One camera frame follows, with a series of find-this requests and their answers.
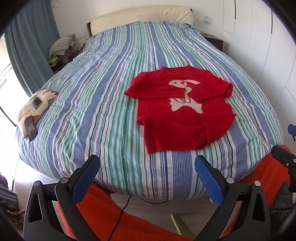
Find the red knit sweater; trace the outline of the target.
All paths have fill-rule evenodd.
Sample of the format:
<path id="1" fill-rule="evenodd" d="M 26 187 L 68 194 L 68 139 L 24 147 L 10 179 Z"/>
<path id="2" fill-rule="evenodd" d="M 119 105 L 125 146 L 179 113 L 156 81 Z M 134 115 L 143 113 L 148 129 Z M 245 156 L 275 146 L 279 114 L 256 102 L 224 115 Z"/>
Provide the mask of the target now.
<path id="1" fill-rule="evenodd" d="M 142 72 L 125 95 L 137 99 L 136 123 L 152 154 L 203 149 L 221 138 L 236 116 L 226 102 L 232 91 L 210 71 L 185 66 Z"/>

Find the pile of striped clothes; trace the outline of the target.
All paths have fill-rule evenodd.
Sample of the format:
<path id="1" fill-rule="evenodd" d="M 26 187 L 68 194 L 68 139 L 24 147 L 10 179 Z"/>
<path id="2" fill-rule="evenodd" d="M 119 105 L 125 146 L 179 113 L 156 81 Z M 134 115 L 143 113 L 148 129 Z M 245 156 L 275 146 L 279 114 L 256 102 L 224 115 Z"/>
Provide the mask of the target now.
<path id="1" fill-rule="evenodd" d="M 51 47 L 48 59 L 59 57 L 64 64 L 70 62 L 69 56 L 72 54 L 73 46 L 77 41 L 76 35 L 71 34 L 58 39 Z"/>

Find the orange fluffy garment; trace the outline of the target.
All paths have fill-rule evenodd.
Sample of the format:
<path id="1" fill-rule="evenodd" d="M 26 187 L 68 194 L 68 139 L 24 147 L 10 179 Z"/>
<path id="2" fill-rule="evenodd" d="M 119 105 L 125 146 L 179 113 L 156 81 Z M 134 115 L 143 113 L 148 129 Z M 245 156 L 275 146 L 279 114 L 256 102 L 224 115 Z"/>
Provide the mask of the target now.
<path id="1" fill-rule="evenodd" d="M 282 185 L 290 183 L 287 169 L 271 155 L 267 155 L 241 183 L 250 184 L 255 180 L 261 182 L 268 205 L 274 204 Z M 101 240 L 188 240 L 145 219 L 121 212 L 112 200 L 110 191 L 96 184 L 90 186 L 77 208 Z"/>

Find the green chair leg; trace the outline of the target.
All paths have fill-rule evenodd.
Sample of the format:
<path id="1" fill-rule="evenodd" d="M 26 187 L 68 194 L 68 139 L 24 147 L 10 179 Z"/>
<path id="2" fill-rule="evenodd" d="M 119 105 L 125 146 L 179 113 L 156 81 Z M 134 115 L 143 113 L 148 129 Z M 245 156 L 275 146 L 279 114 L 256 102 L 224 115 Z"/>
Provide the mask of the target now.
<path id="1" fill-rule="evenodd" d="M 171 219 L 179 235 L 194 239 L 196 235 L 187 227 L 179 214 L 171 214 Z"/>

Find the black smartphone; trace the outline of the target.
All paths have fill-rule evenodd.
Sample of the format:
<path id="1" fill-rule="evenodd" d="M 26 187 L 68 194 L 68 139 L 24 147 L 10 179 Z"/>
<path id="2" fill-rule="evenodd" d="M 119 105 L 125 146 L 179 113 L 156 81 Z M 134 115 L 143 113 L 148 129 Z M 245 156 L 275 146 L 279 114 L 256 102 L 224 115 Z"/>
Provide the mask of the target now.
<path id="1" fill-rule="evenodd" d="M 38 134 L 38 131 L 32 116 L 29 116 L 26 118 L 25 128 L 26 128 L 27 136 L 29 140 L 32 141 Z"/>

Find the white wardrobe doors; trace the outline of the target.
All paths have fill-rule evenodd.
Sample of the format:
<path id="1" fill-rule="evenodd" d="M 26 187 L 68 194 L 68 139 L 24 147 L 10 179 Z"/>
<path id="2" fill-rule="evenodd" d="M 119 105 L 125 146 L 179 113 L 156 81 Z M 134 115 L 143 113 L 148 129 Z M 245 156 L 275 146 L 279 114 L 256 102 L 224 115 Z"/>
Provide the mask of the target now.
<path id="1" fill-rule="evenodd" d="M 226 53 L 295 124 L 295 43 L 263 1 L 224 1 Z"/>

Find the striped blue green bedspread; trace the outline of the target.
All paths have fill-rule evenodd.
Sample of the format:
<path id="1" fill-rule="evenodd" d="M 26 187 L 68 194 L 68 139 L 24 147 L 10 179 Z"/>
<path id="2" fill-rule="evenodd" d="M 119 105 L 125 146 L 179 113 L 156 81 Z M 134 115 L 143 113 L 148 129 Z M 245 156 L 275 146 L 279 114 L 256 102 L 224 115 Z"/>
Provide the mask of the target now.
<path id="1" fill-rule="evenodd" d="M 137 123 L 139 100 L 125 92 L 142 72 L 186 66 L 233 85 L 225 101 L 234 122 L 203 149 L 150 154 Z M 107 189 L 154 200 L 193 199 L 206 194 L 196 156 L 239 181 L 283 143 L 280 121 L 257 83 L 189 24 L 135 22 L 98 33 L 44 87 L 58 96 L 38 120 L 33 140 L 16 131 L 18 154 L 56 179 L 95 154 L 101 165 L 95 181 Z"/>

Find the patterned beige pillow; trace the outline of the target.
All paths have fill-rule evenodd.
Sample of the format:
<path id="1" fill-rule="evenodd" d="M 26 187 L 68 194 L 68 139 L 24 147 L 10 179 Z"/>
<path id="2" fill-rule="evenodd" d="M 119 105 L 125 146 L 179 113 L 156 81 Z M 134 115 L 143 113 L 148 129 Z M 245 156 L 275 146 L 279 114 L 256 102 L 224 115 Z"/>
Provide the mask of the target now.
<path id="1" fill-rule="evenodd" d="M 34 123 L 37 123 L 44 112 L 49 108 L 52 102 L 58 97 L 59 93 L 51 89 L 39 89 L 25 103 L 18 113 L 17 126 L 23 137 L 28 136 L 25 128 L 25 120 L 32 116 Z"/>

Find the dark wooden nightstand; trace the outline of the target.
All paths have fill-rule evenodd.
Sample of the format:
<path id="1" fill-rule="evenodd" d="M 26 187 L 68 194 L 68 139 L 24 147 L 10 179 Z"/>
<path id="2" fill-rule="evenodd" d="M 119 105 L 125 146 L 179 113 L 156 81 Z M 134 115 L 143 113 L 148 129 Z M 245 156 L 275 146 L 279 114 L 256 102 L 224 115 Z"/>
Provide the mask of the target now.
<path id="1" fill-rule="evenodd" d="M 223 40 L 214 35 L 201 32 L 201 35 L 218 50 L 223 51 Z"/>

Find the cream padded headboard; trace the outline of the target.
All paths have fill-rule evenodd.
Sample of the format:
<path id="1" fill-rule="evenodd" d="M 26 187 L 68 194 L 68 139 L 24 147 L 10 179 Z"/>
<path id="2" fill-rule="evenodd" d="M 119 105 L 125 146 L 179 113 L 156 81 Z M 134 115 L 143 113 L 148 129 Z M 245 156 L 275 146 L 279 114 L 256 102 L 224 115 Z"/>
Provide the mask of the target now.
<path id="1" fill-rule="evenodd" d="M 99 16 L 87 23 L 86 27 L 91 37 L 106 30 L 138 21 L 169 21 L 193 25 L 194 17 L 192 9 L 187 6 L 138 6 Z"/>

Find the teal curtain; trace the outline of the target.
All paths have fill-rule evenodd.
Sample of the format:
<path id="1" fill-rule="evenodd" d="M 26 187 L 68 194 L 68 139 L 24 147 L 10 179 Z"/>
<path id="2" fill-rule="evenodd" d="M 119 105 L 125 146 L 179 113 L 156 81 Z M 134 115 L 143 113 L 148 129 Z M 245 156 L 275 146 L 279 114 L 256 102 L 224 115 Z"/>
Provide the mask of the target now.
<path id="1" fill-rule="evenodd" d="M 60 38 L 50 1 L 29 1 L 4 32 L 11 65 L 28 96 L 54 75 L 48 64 L 51 46 Z"/>

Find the wall socket with blue plugs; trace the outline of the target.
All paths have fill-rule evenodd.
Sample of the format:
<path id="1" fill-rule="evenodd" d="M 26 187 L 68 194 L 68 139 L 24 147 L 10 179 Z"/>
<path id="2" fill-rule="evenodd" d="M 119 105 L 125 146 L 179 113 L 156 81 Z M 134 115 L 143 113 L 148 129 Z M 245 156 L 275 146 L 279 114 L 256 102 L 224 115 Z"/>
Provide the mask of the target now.
<path id="1" fill-rule="evenodd" d="M 198 23 L 203 23 L 203 24 L 212 24 L 212 18 L 210 16 L 204 15 L 201 17 L 197 18 Z"/>

